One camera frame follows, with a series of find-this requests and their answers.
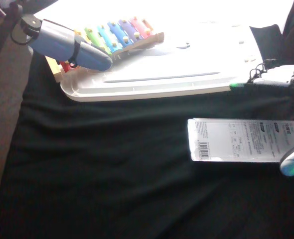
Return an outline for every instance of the xylophone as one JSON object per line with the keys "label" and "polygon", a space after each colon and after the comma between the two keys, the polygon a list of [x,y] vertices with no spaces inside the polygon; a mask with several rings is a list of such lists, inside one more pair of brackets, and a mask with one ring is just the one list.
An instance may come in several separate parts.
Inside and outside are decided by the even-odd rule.
{"label": "xylophone", "polygon": [[[164,40],[163,32],[155,33],[154,28],[146,19],[139,19],[136,16],[109,21],[94,28],[76,29],[75,34],[81,35],[86,41],[101,48],[113,59],[123,52],[149,48]],[[55,78],[57,74],[63,74],[73,69],[69,62],[57,62],[48,57],[46,59]]]}

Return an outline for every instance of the robotic hand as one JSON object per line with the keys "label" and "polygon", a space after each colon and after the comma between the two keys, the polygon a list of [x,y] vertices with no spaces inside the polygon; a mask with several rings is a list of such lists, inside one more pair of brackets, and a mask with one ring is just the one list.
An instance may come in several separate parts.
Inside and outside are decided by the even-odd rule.
{"label": "robotic hand", "polygon": [[69,61],[76,66],[106,71],[112,66],[112,59],[102,49],[89,44],[83,37],[75,34],[72,29],[49,20],[40,20],[33,15],[23,15],[22,7],[15,0],[0,0],[0,22],[3,19],[20,21],[20,27],[27,35],[26,42],[36,52],[57,61]]}

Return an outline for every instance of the black cloth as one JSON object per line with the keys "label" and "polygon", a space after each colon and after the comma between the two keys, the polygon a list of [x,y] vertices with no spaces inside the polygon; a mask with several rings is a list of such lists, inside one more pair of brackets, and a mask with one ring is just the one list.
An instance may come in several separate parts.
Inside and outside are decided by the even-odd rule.
{"label": "black cloth", "polygon": [[190,159],[187,120],[294,118],[248,93],[78,103],[34,54],[0,186],[0,238],[294,238],[277,164]]}

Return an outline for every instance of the product label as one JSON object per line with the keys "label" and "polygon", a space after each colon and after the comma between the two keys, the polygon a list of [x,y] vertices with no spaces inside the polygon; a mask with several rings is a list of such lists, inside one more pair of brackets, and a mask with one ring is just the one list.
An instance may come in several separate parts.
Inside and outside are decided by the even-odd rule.
{"label": "product label", "polygon": [[189,119],[193,161],[280,162],[294,147],[294,121]]}

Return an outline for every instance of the white surface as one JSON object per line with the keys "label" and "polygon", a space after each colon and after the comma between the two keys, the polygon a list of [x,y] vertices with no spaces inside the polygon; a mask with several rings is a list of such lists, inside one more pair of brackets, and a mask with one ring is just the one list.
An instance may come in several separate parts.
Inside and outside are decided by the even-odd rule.
{"label": "white surface", "polygon": [[188,134],[193,161],[280,162],[294,147],[294,121],[189,119]]}
{"label": "white surface", "polygon": [[[293,0],[192,1],[187,4],[112,0],[109,11],[96,11],[97,3],[60,0],[36,14],[72,29],[95,26],[131,15],[146,17],[165,42],[116,64],[110,71],[86,69],[65,74],[64,93],[76,101],[130,100],[226,91],[235,79],[245,81],[262,62],[249,25],[278,24],[283,30]],[[188,49],[177,49],[185,42]]]}

